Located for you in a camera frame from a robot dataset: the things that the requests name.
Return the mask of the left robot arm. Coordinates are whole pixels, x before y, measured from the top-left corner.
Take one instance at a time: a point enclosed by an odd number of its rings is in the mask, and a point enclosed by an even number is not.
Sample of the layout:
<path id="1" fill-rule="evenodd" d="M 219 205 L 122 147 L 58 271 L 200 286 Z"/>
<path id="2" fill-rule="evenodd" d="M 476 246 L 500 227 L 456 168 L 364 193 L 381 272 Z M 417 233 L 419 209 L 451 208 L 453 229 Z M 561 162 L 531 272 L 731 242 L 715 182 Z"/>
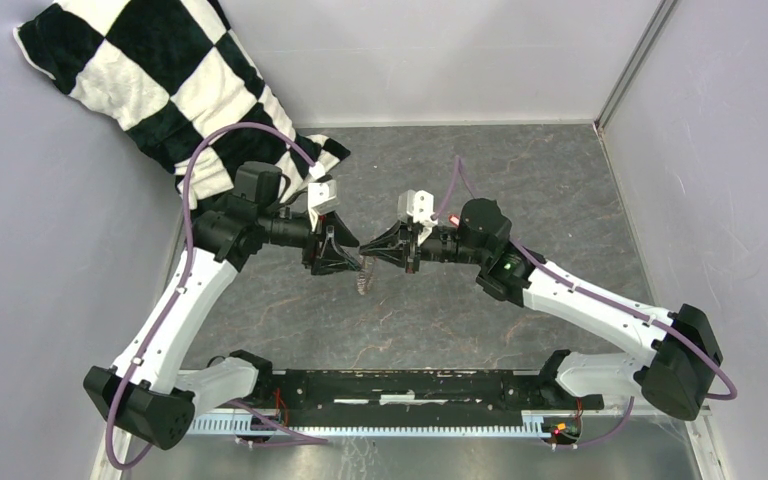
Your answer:
<path id="1" fill-rule="evenodd" d="M 313 275 L 357 271 L 349 254 L 357 238 L 335 210 L 337 183 L 324 175 L 308 184 L 307 208 L 282 200 L 286 177 L 274 166 L 241 166 L 231 190 L 196 210 L 179 265 L 150 317 L 108 368 L 93 367 L 83 386 L 109 422 L 168 450 L 199 415 L 232 400 L 266 405 L 274 394 L 270 362 L 233 353 L 218 364 L 183 374 L 186 352 L 220 295 L 265 245 L 298 248 Z"/>

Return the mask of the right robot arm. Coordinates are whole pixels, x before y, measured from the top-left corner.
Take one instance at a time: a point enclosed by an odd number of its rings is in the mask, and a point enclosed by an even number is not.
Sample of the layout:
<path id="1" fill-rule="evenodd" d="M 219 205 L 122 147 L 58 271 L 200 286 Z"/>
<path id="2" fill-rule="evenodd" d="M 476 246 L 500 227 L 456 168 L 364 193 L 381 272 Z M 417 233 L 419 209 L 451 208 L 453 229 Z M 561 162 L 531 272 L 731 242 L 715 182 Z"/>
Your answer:
<path id="1" fill-rule="evenodd" d="M 647 305 L 584 281 L 510 237 L 497 202 L 472 199 L 451 226 L 440 226 L 419 193 L 384 234 L 361 246 L 364 256 L 418 271 L 423 262 L 474 264 L 492 298 L 565 320 L 618 347 L 615 354 L 561 352 L 537 382 L 540 400 L 562 408 L 575 397 L 642 397 L 673 418 L 692 421 L 716 399 L 722 350 L 707 315 Z"/>

